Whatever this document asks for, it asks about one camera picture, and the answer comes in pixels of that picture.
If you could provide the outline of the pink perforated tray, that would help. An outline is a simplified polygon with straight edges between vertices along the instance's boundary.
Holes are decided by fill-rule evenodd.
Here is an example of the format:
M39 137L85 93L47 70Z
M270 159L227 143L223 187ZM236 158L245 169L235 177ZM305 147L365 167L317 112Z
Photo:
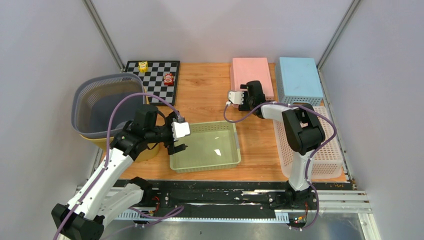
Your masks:
M274 100L274 89L266 57L235 57L230 67L232 91L242 91L241 85L251 81L260 81L266 100Z

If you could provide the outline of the green perforated tray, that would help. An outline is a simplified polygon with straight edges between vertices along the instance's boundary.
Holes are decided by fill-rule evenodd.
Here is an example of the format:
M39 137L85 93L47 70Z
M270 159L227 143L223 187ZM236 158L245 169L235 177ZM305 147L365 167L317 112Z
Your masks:
M211 121L191 123L190 135L178 143L187 148L169 157L176 173L235 168L241 162L238 133L234 123Z

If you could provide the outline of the blue perforated tray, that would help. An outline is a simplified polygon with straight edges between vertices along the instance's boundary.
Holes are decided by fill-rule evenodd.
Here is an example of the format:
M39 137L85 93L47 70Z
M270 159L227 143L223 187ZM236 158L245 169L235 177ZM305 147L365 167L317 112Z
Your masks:
M279 102L321 104L324 95L313 58L279 57L274 70Z

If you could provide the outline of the grey mesh basket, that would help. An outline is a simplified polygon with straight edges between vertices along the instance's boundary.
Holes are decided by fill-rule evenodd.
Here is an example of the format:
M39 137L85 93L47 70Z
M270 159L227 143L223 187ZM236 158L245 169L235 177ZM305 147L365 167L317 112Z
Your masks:
M125 97L144 93L142 80L133 73L116 73L87 80L75 91L71 125L88 139L103 139L111 114Z

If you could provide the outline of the large white perforated basket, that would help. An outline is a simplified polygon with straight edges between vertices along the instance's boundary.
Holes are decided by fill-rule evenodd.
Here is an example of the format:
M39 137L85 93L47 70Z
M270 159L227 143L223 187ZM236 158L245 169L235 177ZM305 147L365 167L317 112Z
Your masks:
M281 171L287 178L291 174L294 152L288 144L282 122L273 121ZM343 156L335 138L325 144L314 156L310 176L313 180L338 178L342 174Z

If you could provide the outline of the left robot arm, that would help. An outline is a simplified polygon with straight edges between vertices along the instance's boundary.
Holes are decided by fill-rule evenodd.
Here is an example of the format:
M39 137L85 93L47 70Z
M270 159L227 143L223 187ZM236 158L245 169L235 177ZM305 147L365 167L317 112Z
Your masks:
M190 135L190 125L174 111L164 117L164 125L156 124L161 112L154 105L144 104L134 119L125 123L109 144L106 156L82 189L67 204L56 204L51 211L56 234L71 240L99 240L105 227L129 207L149 206L154 201L153 185L135 177L112 197L107 194L121 174L149 149L163 143L168 154L184 151L187 145L175 145Z

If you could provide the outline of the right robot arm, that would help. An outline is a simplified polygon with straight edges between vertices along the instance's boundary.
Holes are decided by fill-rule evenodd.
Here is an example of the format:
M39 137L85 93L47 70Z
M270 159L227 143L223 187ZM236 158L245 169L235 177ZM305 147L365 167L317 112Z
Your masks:
M258 80L241 84L240 89L240 108L243 111L249 110L258 118L283 124L285 138L293 151L289 187L284 194L284 203L292 209L298 209L312 194L309 178L313 163L311 154L326 139L325 131L317 115L313 113L313 107L308 103L293 106L267 100Z

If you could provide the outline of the red owl toy block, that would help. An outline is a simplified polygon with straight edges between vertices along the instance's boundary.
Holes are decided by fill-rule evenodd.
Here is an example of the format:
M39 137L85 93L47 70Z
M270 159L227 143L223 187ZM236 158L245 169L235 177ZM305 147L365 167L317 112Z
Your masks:
M175 77L172 73L165 73L163 76L163 84L167 87L175 85Z

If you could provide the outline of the black white checkerboard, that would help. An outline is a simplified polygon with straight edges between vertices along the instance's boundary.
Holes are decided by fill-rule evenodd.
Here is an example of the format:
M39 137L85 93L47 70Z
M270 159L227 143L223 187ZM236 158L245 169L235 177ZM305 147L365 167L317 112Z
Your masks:
M139 60L130 60L126 63L124 71L137 75L147 93L164 99L171 105L175 105L181 62L179 60L147 60L148 71L139 72ZM167 73L174 75L174 86L165 86L163 76Z

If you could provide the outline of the yellow owl toy block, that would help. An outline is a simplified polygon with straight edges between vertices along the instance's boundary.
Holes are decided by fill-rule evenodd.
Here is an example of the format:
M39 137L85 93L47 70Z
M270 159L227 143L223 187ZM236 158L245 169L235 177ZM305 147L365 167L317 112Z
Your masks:
M145 73L148 71L149 66L148 66L148 61L139 61L138 62L138 71L140 73Z

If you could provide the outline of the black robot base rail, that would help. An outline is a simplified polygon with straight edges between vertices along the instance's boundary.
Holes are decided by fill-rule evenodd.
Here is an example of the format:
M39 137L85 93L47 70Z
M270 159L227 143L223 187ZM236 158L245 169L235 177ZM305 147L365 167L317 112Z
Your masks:
M351 182L317 183L302 203L289 203L286 182L153 180L152 198L121 210L117 220L153 222L172 209L179 222L272 223L302 227L325 214L370 214L369 199Z

